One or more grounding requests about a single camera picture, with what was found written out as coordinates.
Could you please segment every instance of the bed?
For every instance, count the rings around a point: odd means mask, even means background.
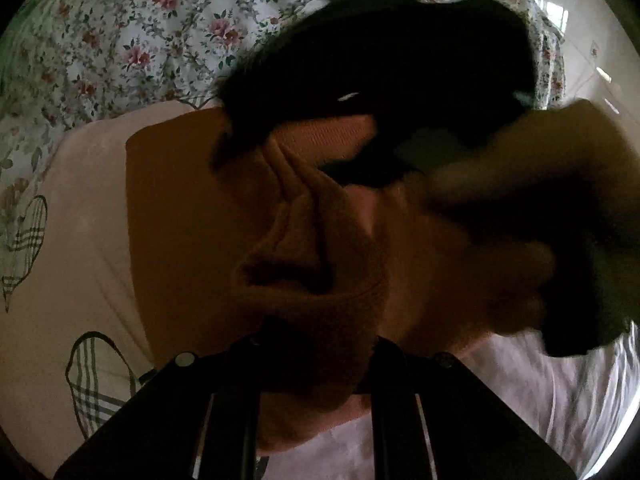
[[[536,106],[560,104],[560,32],[533,0],[500,1],[529,25],[538,69]],[[4,291],[24,272],[24,263],[13,257],[11,242],[69,131],[163,101],[177,100],[193,108],[210,105],[242,56],[323,4],[324,0],[27,0],[0,39]],[[380,31],[393,34],[393,24],[381,23]],[[495,44],[508,48],[500,38]],[[469,355],[466,364],[580,476],[601,456],[629,407],[637,409],[636,327],[608,348],[572,359],[544,356],[535,333],[495,336]],[[273,457],[265,479],[298,478],[305,470],[307,480],[372,478],[369,441],[370,424],[354,421]],[[308,460],[325,466],[308,471]]]

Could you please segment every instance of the black device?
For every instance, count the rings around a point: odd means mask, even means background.
[[[252,480],[260,393],[282,391],[274,360],[282,348],[274,347],[304,337],[270,317],[259,334],[226,352],[179,355],[76,450],[54,480],[186,480],[194,476],[198,450],[197,478]],[[576,478],[450,354],[419,358],[379,338],[354,393],[371,395],[376,480],[430,480],[432,472],[440,480]]]
[[[380,188],[482,148],[529,109],[535,87],[526,24],[494,0],[330,0],[225,81],[220,98],[232,129],[213,167],[260,145],[278,124],[370,114],[377,135],[352,160],[321,169],[343,186]],[[602,272],[583,182],[555,180],[444,213],[475,238],[510,235],[554,250],[556,272],[542,290],[549,355],[586,354],[628,329],[607,318],[616,284]]]

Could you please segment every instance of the plaid heart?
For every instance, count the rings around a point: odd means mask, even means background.
[[[4,308],[9,312],[11,295],[31,272],[44,241],[47,224],[47,201],[42,195],[35,196],[27,206],[24,216],[18,219],[14,239],[6,245],[8,254],[3,258],[2,295]]]
[[[99,332],[87,332],[75,342],[65,375],[85,439],[140,389],[115,343]]]

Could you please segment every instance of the orange towel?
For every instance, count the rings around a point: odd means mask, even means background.
[[[402,184],[342,189],[315,164],[351,156],[371,118],[290,124],[210,170],[220,108],[127,142],[131,270],[156,365],[222,351],[277,314],[313,339],[314,387],[263,395],[258,449],[289,449],[363,415],[352,396],[376,335],[422,354],[462,352],[489,333],[449,254],[464,233],[406,204]]]

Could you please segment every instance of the floral fabric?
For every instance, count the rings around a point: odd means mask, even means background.
[[[163,100],[202,106],[240,57],[323,1],[28,0],[0,40],[0,237],[19,229],[66,131]],[[559,32],[533,0],[500,1],[529,24],[536,105],[557,103]]]

